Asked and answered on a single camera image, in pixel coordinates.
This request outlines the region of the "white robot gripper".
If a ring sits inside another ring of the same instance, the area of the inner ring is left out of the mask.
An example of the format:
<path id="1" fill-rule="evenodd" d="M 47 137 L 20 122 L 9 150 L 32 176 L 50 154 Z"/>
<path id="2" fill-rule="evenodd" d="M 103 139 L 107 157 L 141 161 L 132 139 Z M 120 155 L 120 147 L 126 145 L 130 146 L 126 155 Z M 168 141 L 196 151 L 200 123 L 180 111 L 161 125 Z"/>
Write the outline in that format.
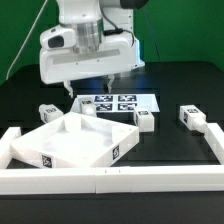
<path id="1" fill-rule="evenodd" d="M 127 33 L 104 37 L 95 52 L 76 54 L 72 48 L 42 48 L 40 51 L 41 80 L 45 84 L 64 82 L 71 98 L 74 97 L 72 80 L 108 75 L 105 88 L 111 92 L 114 74 L 129 72 L 144 65 L 140 59 L 139 41 Z"/>

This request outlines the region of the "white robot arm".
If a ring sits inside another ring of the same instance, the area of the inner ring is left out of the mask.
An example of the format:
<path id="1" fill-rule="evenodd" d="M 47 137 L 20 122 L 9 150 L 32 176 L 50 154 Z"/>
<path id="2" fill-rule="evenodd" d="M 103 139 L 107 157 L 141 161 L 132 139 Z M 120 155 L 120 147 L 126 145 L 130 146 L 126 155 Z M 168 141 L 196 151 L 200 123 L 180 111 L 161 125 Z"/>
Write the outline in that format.
<path id="1" fill-rule="evenodd" d="M 126 11 L 149 0 L 56 0 L 59 24 L 40 35 L 40 76 L 46 84 L 114 76 L 142 67 L 139 40 Z"/>

